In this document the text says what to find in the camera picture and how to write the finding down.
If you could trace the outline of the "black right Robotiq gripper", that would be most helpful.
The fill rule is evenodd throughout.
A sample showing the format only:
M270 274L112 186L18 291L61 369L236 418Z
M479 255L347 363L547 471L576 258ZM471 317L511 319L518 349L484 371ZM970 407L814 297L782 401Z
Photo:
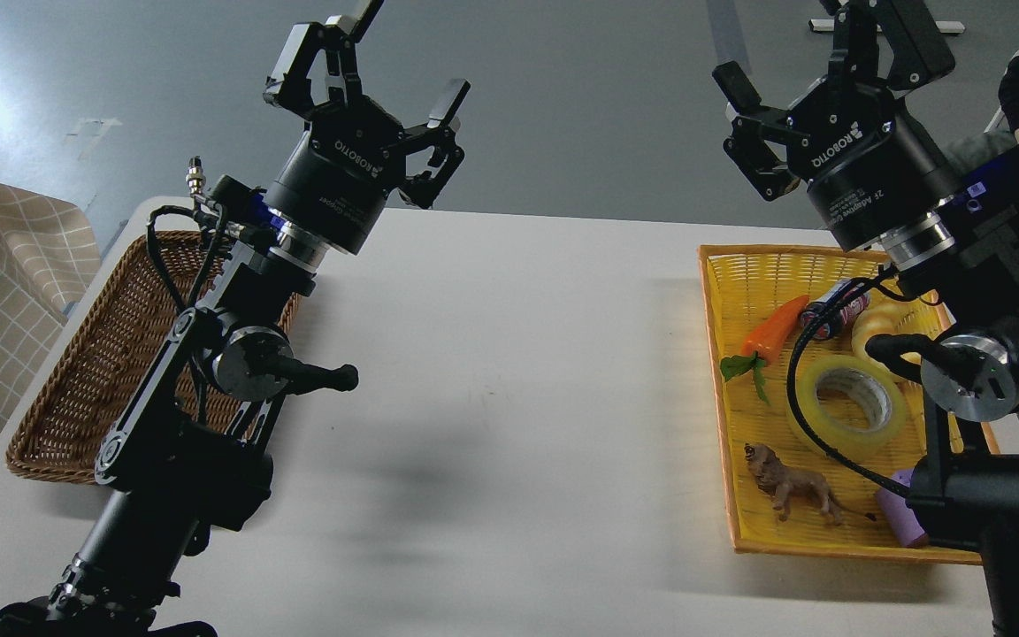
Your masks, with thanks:
M739 62L711 76L732 110L725 154L749 185L771 202L805 181L839 246L861 249L957 193L958 173L898 98L950 75L957 60L923 1L820 5L834 26L826 73L793 105L792 124L762 104Z

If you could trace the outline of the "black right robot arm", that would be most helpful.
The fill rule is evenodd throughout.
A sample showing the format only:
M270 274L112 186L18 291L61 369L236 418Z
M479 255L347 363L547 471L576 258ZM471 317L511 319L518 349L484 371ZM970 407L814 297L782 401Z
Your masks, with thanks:
M798 182L839 246L877 243L908 299L934 291L952 315L937 337L875 335L867 349L922 387L927 452L908 487L854 464L790 411L837 463L900 495L934 547L983 562L996 636L1019 636L1019 144L959 176L910 116L909 90L955 66L922 1L826 1L828 69L793 108L762 104L736 61L712 76L733 108L725 153L765 199Z

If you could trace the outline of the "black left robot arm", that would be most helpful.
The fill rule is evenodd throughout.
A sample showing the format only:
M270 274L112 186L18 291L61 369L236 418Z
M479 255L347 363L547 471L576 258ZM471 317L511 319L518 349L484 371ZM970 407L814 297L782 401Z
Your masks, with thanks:
M303 136L271 185L223 176L206 188L191 158L193 203L157 210L201 226L201 270L187 295L163 275L175 319L94 463L108 503L48 596L0 611L0 636L215 633L203 621L152 628L180 593L175 568L270 497L267 445L284 400L359 382L355 366L296 359L280 314L314 290L328 250L359 253L389 195L429 209L464 161L455 115L468 81L450 81L413 127L364 93L356 46L381 8L364 1L292 26L263 98L300 117Z

